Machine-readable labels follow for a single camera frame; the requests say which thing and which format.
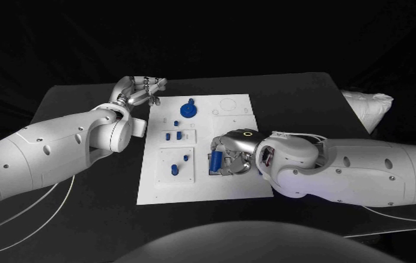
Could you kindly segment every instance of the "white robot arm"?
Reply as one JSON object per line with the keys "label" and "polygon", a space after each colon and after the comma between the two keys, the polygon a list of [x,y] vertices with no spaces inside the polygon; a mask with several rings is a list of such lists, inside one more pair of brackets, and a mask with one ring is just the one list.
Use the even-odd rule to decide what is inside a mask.
{"label": "white robot arm", "polygon": [[223,174],[243,174],[255,164],[275,190],[369,207],[416,204],[416,147],[367,139],[307,139],[275,131],[269,138],[240,129],[214,138],[235,158]]}
{"label": "white robot arm", "polygon": [[132,135],[144,137],[146,121],[132,118],[135,106],[161,104],[155,92],[167,79],[126,76],[110,102],[79,113],[27,126],[0,141],[0,200],[68,179],[113,152]]}

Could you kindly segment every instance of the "black table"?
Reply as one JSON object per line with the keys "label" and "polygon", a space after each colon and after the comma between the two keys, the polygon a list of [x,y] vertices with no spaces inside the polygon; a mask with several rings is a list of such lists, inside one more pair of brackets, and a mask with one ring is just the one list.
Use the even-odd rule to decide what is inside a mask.
{"label": "black table", "polygon": [[[159,96],[250,94],[259,130],[369,139],[366,128],[327,73],[172,80]],[[55,86],[34,123],[92,110],[106,103],[115,84]],[[132,115],[149,119],[149,106]],[[416,229],[416,222],[386,218],[363,207],[307,195],[274,198],[136,205],[145,139],[132,138],[122,153],[102,159],[76,176],[67,203],[44,229],[0,253],[0,262],[103,262],[122,257],[154,239],[191,227],[235,220],[297,223],[343,236]],[[60,207],[71,179],[16,220],[0,227],[0,248],[25,238]],[[50,190],[0,202],[0,221]],[[392,207],[416,215],[415,207]]]}

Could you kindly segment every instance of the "blue knob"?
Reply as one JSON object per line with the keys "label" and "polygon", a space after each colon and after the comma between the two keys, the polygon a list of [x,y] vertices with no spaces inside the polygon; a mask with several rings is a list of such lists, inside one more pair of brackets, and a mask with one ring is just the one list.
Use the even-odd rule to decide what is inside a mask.
{"label": "blue knob", "polygon": [[172,175],[177,176],[180,174],[178,166],[172,165]]}
{"label": "blue knob", "polygon": [[181,115],[185,118],[193,118],[197,114],[197,107],[194,105],[194,99],[191,98],[188,103],[181,107]]}

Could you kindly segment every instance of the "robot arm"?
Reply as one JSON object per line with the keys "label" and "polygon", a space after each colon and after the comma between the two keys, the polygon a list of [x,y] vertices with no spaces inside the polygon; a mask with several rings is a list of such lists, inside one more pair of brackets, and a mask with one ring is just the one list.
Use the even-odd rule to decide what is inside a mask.
{"label": "robot arm", "polygon": [[159,105],[154,94],[165,84],[167,79],[123,77],[109,103],[29,125],[0,141],[0,200],[64,181],[122,152],[132,135],[144,137],[146,121],[131,111],[145,101]]}
{"label": "robot arm", "polygon": [[[242,149],[245,132],[232,131],[217,139],[227,150],[230,146],[235,152],[248,151]],[[313,144],[282,132],[256,138],[253,144],[252,165],[285,196],[313,194],[370,207],[416,204],[415,146],[366,139],[326,139]]]}

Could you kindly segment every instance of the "white board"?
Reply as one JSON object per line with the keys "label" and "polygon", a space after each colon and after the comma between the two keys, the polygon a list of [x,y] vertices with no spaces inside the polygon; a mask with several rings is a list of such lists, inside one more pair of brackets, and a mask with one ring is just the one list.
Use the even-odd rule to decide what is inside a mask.
{"label": "white board", "polygon": [[[180,110],[190,98],[198,111],[184,118]],[[274,197],[256,167],[243,175],[210,175],[213,138],[239,128],[258,130],[248,94],[161,97],[161,106],[151,108],[138,205]],[[187,162],[185,153],[191,154]],[[171,174],[174,164],[180,164],[178,176]]]}

